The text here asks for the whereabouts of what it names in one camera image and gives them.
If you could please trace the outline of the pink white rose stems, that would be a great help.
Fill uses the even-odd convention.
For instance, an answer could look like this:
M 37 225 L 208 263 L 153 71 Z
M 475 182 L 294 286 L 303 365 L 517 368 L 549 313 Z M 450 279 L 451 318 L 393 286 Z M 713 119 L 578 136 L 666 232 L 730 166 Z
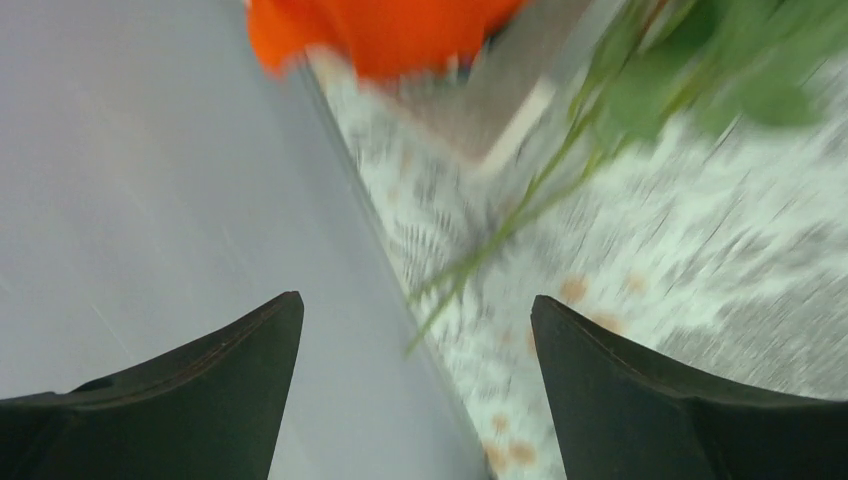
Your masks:
M 767 128 L 820 121 L 813 73 L 847 48 L 843 1 L 629 1 L 597 43 L 568 110 L 565 137 L 499 229 L 408 297 L 440 298 L 422 341 L 468 280 L 505 241 L 633 145 L 656 144 L 688 116 L 718 137 L 745 119 Z

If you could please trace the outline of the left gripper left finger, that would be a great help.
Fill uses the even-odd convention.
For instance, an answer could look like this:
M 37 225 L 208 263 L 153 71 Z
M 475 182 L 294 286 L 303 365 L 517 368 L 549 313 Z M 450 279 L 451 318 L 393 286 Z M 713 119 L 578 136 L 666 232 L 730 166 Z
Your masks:
M 1 403 L 5 479 L 265 479 L 304 318 L 282 293 L 233 323 L 63 394 Z

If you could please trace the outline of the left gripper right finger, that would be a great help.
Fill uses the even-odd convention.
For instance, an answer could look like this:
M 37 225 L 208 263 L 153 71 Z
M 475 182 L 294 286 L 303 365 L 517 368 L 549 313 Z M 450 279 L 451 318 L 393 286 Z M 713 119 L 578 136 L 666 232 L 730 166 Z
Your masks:
M 847 405 L 690 367 L 535 298 L 531 324 L 572 480 L 843 479 Z

